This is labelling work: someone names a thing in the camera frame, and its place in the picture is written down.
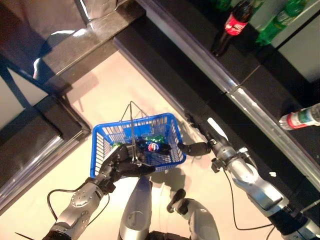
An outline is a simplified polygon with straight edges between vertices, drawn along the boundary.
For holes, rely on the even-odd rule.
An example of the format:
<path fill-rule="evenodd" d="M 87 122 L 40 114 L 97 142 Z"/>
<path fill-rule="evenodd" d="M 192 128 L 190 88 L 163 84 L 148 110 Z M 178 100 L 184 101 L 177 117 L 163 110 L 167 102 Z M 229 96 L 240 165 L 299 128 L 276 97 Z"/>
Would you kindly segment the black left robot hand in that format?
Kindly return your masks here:
<path fill-rule="evenodd" d="M 155 171 L 154 166 L 147 165 L 137 158 L 132 145 L 120 144 L 107 154 L 95 179 L 96 184 L 102 189 L 122 177 L 141 177 Z"/>

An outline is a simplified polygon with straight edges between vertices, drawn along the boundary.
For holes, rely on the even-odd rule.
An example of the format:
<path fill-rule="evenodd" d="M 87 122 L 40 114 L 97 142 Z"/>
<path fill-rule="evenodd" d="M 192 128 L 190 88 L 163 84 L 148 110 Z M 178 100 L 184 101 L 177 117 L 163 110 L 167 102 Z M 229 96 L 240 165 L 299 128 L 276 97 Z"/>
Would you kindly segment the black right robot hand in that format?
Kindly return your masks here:
<path fill-rule="evenodd" d="M 188 116 L 187 121 L 191 127 L 199 130 L 205 137 L 206 142 L 196 142 L 189 145 L 179 142 L 177 146 L 184 154 L 199 157 L 213 152 L 217 156 L 219 153 L 222 153 L 223 150 L 232 147 L 225 137 L 219 136 L 217 132 L 213 133 L 208 131 L 200 123 L 196 122 L 192 116 Z"/>

